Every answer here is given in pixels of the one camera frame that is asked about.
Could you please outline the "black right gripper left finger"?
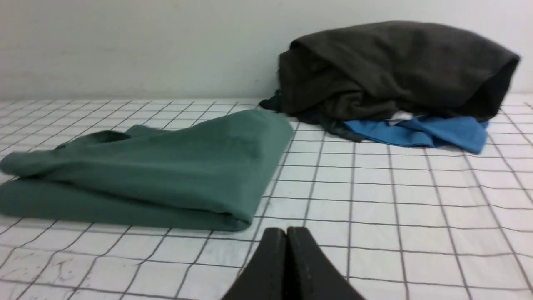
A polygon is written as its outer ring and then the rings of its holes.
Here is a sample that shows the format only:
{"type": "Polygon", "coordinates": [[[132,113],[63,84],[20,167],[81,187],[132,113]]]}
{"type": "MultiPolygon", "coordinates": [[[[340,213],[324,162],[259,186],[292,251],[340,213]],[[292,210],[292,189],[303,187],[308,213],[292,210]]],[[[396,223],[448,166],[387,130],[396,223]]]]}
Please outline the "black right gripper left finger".
{"type": "Polygon", "coordinates": [[[223,296],[224,300],[282,300],[287,237],[267,228],[251,260],[223,296]]]}

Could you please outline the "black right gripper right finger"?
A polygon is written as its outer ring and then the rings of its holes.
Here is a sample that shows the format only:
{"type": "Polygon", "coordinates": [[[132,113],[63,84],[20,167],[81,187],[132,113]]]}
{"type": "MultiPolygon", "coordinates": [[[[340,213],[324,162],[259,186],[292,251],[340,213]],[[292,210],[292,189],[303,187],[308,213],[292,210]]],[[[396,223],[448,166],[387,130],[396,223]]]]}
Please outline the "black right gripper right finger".
{"type": "Polygon", "coordinates": [[[287,228],[288,300],[363,300],[321,251],[305,227],[287,228]]]}

